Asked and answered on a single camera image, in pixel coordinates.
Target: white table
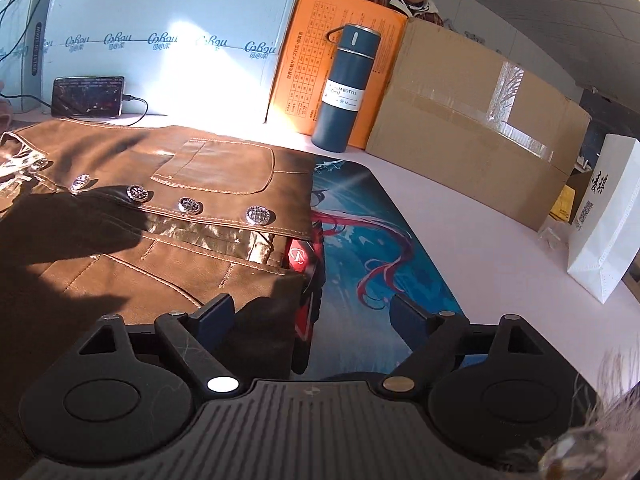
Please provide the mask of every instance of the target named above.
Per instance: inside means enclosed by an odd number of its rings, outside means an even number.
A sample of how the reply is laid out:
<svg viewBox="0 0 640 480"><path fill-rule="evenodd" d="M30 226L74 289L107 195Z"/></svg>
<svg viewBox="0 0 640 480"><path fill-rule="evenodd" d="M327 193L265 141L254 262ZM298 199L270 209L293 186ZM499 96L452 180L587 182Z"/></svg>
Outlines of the white table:
<svg viewBox="0 0 640 480"><path fill-rule="evenodd" d="M49 118L39 111L19 121ZM129 124L135 116L111 121ZM204 119L144 118L136 126L168 124L209 130ZM215 133L336 156L301 134L268 126ZM640 304L620 283L600 304L566 273L567 250L545 249L537 233L475 200L354 148L338 156L369 168L395 202L473 323L495 324L516 313L531 323L594 386L606 352L640 351ZM638 361L627 359L630 383Z"/></svg>

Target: white paper bag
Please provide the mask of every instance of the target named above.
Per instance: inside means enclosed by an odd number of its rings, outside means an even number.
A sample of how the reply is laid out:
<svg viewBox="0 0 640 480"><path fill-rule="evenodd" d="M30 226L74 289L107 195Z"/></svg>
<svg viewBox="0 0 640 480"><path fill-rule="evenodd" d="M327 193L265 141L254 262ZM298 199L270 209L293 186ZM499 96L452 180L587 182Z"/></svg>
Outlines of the white paper bag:
<svg viewBox="0 0 640 480"><path fill-rule="evenodd" d="M572 224L569 274L601 303L640 249L640 142L607 135Z"/></svg>

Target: brown leather vest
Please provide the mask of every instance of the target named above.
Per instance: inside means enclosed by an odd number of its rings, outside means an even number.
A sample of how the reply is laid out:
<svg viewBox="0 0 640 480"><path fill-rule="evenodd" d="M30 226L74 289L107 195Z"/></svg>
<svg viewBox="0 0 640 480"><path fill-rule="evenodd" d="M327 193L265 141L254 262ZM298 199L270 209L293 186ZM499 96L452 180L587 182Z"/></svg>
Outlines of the brown leather vest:
<svg viewBox="0 0 640 480"><path fill-rule="evenodd" d="M24 390L100 316L150 323L220 292L237 313L216 357L242 377L288 378L303 276L282 263L288 240L310 239L313 167L308 153L178 126L55 120L2 134L8 422L17 425ZM248 216L253 206L266 216Z"/></svg>

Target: qr code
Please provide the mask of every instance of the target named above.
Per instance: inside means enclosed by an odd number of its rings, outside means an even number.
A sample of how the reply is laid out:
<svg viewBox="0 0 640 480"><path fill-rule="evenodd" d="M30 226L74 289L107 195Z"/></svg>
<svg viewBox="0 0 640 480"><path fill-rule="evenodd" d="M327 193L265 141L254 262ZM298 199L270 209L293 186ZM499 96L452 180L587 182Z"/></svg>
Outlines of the qr code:
<svg viewBox="0 0 640 480"><path fill-rule="evenodd" d="M593 202L590 202L590 200L587 200L587 203L582 208L582 212L580 213L580 216L578 216L578 231L581 229L582 224L584 224L584 220L587 218L587 215L589 214L589 211L591 211L592 207L593 207Z"/></svg>

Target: bottle handle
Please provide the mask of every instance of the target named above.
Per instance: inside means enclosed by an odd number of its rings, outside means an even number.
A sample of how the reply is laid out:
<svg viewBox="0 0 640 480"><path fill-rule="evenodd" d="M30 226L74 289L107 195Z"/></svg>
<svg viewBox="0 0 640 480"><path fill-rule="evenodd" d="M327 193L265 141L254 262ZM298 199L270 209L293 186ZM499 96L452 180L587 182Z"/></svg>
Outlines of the bottle handle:
<svg viewBox="0 0 640 480"><path fill-rule="evenodd" d="M332 28L326 35L325 38L329 43L332 43L334 45L337 45L338 42L337 41L331 41L331 35L335 34L336 32L338 32L339 30L343 30L344 29L344 25L341 25L340 27L337 28Z"/></svg>

